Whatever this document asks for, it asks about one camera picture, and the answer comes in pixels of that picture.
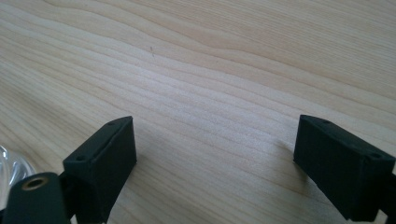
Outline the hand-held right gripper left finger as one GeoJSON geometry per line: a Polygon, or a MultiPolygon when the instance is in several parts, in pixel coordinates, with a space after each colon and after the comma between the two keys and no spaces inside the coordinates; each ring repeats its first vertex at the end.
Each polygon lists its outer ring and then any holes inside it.
{"type": "Polygon", "coordinates": [[[101,127],[64,159],[67,215],[82,224],[106,223],[136,162],[133,118],[101,127]]]}

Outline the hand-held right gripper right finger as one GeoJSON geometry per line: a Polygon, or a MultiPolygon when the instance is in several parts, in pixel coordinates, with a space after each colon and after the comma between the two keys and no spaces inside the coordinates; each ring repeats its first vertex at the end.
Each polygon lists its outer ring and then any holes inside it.
{"type": "Polygon", "coordinates": [[[293,160],[344,218],[371,222],[383,212],[396,222],[395,157],[326,119],[301,115],[293,160]]]}

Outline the clear glass object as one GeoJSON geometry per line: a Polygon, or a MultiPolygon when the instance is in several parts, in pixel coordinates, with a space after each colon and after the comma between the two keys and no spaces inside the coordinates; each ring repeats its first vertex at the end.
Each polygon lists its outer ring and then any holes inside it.
{"type": "Polygon", "coordinates": [[[10,189],[19,181],[34,174],[34,166],[22,154],[0,146],[0,210],[7,205],[10,189]]]}

